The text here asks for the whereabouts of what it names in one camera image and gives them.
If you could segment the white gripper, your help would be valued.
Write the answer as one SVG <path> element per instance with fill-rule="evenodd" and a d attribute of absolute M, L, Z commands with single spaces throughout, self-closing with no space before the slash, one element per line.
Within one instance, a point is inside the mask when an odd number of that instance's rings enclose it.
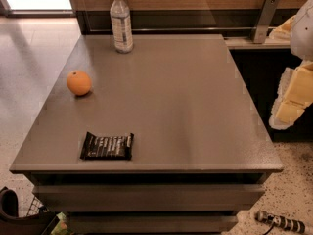
<path fill-rule="evenodd" d="M 289 40 L 291 52 L 306 62 L 285 68 L 277 90 L 269 125 L 276 130 L 293 126 L 313 103 L 313 0 L 307 0 L 295 16 L 274 28 L 269 38 Z"/>

